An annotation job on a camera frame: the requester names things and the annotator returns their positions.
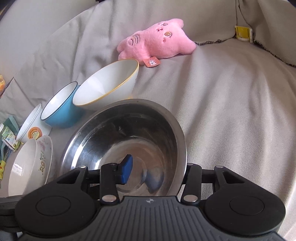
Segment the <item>large white ceramic bowl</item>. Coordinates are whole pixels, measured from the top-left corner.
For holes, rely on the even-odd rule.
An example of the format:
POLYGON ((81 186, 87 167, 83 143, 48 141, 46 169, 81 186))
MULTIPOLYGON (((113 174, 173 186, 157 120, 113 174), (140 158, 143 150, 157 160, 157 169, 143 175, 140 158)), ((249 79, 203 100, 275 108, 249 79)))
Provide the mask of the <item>large white ceramic bowl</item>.
POLYGON ((26 195, 46 183, 49 158, 45 145, 38 140, 27 141, 13 163, 9 184, 9 196, 26 195))

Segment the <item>stainless steel bowl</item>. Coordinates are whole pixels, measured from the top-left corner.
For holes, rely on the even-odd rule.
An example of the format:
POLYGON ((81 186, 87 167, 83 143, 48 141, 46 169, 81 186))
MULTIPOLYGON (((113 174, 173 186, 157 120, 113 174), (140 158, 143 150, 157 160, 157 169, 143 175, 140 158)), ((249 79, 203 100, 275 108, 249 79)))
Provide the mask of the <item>stainless steel bowl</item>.
POLYGON ((72 135, 61 157, 61 174, 86 166, 100 169, 133 158, 120 196, 175 196, 187 166, 183 130, 162 105, 145 99, 115 102, 93 114, 72 135))

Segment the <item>blue enamel bowl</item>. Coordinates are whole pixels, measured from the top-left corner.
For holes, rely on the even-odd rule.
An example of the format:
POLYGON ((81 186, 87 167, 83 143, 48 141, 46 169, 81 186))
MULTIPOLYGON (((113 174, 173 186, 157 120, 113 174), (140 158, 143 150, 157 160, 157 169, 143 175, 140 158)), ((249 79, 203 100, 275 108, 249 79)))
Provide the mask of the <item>blue enamel bowl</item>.
POLYGON ((70 128, 84 115, 85 110, 73 104, 73 97, 79 88, 74 81, 60 89, 46 104, 41 120, 53 128, 70 128))

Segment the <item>white plastic takeaway bowl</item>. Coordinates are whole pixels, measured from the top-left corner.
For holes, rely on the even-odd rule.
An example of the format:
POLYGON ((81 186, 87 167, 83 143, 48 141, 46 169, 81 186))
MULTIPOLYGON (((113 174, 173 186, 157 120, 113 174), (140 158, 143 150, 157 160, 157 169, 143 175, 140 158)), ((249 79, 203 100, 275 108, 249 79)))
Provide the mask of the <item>white plastic takeaway bowl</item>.
POLYGON ((52 127, 41 120, 42 105, 38 104, 24 121, 16 137, 17 141, 26 143, 30 139, 37 140, 42 136, 48 136, 52 127))

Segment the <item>white bowl yellow rim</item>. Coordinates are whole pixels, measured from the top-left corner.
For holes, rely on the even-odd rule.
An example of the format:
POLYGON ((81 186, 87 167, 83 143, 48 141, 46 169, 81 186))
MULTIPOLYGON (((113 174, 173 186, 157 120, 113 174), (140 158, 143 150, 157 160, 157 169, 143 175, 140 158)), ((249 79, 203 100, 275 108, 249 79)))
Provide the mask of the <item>white bowl yellow rim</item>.
POLYGON ((135 86, 139 63, 125 59, 111 63, 86 79, 75 92, 73 104, 98 111, 114 102, 129 99, 135 86))

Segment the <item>yellow toy charm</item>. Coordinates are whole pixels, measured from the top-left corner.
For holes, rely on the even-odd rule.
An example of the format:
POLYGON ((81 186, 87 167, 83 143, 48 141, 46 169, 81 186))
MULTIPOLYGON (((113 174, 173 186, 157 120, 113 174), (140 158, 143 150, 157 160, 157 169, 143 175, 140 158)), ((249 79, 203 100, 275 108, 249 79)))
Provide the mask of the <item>yellow toy charm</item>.
POLYGON ((4 160, 1 160, 1 162, 0 162, 0 180, 3 179, 5 167, 6 167, 6 162, 4 160))

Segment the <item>floral white plate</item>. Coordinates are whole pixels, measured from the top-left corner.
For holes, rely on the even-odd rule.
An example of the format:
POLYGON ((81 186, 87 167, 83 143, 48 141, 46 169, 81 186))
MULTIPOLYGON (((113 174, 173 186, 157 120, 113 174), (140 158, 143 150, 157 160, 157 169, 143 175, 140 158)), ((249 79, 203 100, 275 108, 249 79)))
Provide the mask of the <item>floral white plate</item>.
POLYGON ((55 176, 55 158, 53 151, 53 143, 49 136, 42 136, 37 139, 37 143, 41 145, 41 152, 38 160, 40 162, 38 171, 44 179, 44 184, 51 182, 55 176))

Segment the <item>green towel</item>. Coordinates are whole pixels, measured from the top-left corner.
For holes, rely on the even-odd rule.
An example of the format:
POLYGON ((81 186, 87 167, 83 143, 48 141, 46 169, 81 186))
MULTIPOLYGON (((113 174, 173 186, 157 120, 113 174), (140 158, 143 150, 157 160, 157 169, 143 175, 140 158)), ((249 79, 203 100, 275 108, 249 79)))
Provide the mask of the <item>green towel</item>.
POLYGON ((19 127, 11 115, 1 123, 1 161, 7 161, 11 152, 15 152, 21 142, 16 140, 19 127))

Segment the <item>vitamin gummy bottle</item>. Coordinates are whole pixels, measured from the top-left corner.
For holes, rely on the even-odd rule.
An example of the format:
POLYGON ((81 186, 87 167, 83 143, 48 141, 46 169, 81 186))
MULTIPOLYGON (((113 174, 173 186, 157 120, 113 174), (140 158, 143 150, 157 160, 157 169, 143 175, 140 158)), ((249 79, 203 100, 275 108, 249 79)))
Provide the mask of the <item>vitamin gummy bottle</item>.
POLYGON ((16 136, 13 131, 3 123, 1 123, 0 130, 1 140, 8 146, 9 149, 15 152, 20 147, 21 142, 16 140, 16 136))

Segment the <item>beige sofa cover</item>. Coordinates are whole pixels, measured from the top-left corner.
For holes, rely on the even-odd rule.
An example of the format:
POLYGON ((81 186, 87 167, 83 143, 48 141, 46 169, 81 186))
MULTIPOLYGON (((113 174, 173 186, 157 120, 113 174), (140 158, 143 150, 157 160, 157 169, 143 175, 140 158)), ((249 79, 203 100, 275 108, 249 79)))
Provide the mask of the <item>beige sofa cover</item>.
POLYGON ((120 41, 179 18, 193 54, 142 66, 133 97, 167 108, 188 161, 226 166, 277 195, 280 234, 295 240, 295 7, 289 1, 103 1, 60 27, 13 76, 1 120, 22 124, 66 84, 117 60, 120 41), (235 37, 250 27, 253 43, 235 37))

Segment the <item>yellow duck plush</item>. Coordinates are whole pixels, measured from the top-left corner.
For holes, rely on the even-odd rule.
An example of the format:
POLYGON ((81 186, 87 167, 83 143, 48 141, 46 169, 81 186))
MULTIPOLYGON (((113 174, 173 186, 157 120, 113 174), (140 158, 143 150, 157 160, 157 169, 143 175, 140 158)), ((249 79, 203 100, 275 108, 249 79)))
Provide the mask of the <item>yellow duck plush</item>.
POLYGON ((6 87, 6 82, 2 75, 0 75, 0 92, 2 92, 6 87))

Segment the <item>colourful book on backrest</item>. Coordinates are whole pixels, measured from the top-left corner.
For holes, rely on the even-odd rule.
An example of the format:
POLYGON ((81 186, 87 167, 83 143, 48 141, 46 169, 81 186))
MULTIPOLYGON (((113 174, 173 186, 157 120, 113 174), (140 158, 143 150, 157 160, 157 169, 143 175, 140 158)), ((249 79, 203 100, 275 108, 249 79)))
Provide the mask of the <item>colourful book on backrest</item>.
POLYGON ((6 87, 5 87, 5 89, 0 93, 0 97, 3 96, 5 90, 8 88, 8 86, 10 85, 10 83, 11 83, 13 80, 14 80, 14 78, 12 78, 12 79, 9 80, 9 81, 5 81, 5 82, 6 82, 6 87))

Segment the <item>pink plush toy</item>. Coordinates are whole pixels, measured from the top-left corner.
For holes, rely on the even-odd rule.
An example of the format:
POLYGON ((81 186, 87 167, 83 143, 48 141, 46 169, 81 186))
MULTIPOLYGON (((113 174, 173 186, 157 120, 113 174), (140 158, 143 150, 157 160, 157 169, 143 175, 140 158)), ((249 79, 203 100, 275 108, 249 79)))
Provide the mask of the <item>pink plush toy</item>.
POLYGON ((196 44, 183 31, 184 21, 171 19, 137 31, 117 46, 119 60, 135 59, 141 65, 146 59, 167 59, 178 54, 189 55, 196 44))

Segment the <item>yellow white small box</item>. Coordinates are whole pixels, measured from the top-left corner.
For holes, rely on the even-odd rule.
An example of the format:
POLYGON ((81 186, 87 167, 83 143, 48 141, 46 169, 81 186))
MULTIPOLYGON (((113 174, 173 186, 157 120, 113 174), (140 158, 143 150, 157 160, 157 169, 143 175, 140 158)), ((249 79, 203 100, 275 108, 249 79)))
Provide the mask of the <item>yellow white small box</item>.
POLYGON ((243 42, 253 43, 253 30, 250 27, 235 26, 236 39, 243 42))

